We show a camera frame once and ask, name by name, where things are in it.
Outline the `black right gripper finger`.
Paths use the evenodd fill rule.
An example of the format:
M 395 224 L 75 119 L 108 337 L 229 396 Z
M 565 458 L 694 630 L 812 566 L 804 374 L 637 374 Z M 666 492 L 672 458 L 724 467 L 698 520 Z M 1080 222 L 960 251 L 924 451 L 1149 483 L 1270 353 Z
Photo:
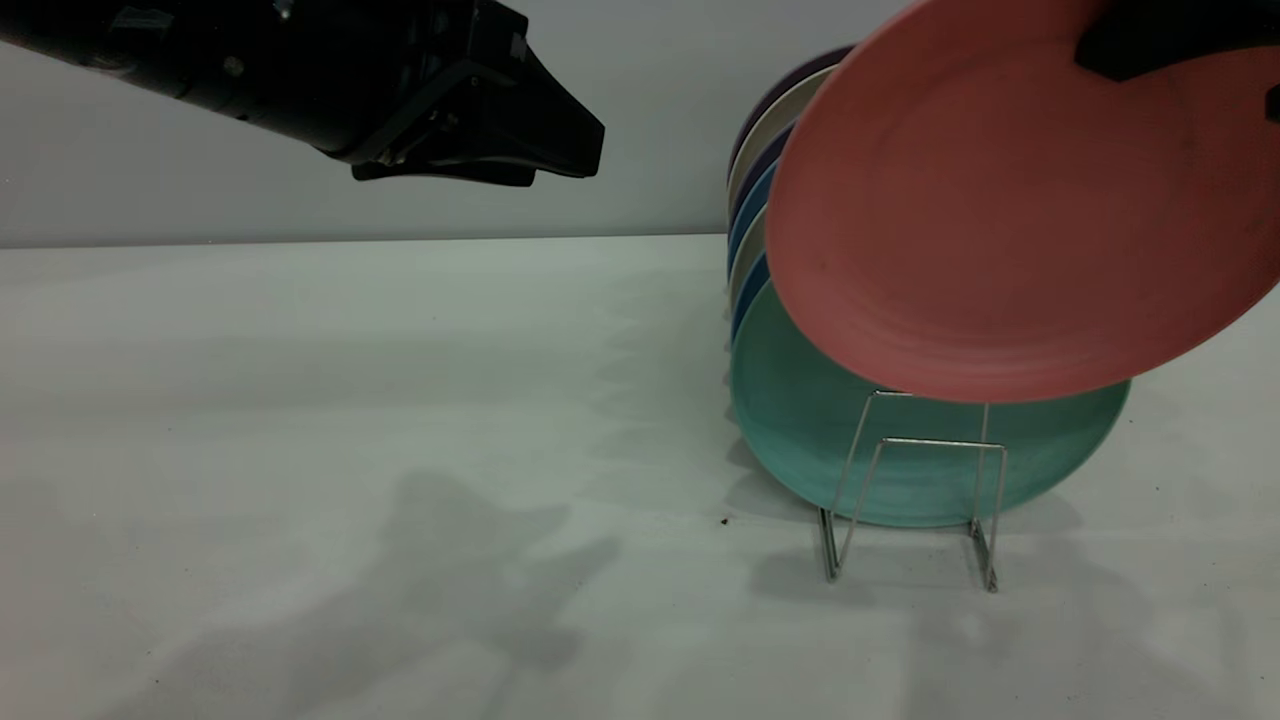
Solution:
M 1184 61 L 1279 45 L 1277 1 L 1106 1 L 1075 63 L 1126 82 Z

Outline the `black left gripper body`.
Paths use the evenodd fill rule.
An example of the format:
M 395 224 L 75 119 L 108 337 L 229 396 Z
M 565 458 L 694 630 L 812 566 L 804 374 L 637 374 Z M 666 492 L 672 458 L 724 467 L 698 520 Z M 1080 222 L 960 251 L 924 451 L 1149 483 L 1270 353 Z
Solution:
M 466 81 L 468 1 L 334 1 L 323 60 L 338 137 L 320 145 L 344 163 L 404 163 L 439 123 L 438 102 Z

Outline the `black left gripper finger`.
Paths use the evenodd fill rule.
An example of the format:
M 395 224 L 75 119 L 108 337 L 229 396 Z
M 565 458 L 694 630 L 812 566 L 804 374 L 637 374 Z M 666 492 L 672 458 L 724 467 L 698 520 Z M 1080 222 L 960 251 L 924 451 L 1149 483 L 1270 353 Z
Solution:
M 393 141 L 383 161 L 530 158 L 538 173 L 582 179 L 598 174 L 604 137 L 604 124 L 531 56 L 515 85 L 479 76 L 457 83 Z
M 474 159 L 452 164 L 431 164 L 410 159 L 385 164 L 378 159 L 351 164 L 352 177 L 360 182 L 401 177 L 466 181 L 500 187 L 530 187 L 538 173 L 538 160 L 530 158 Z

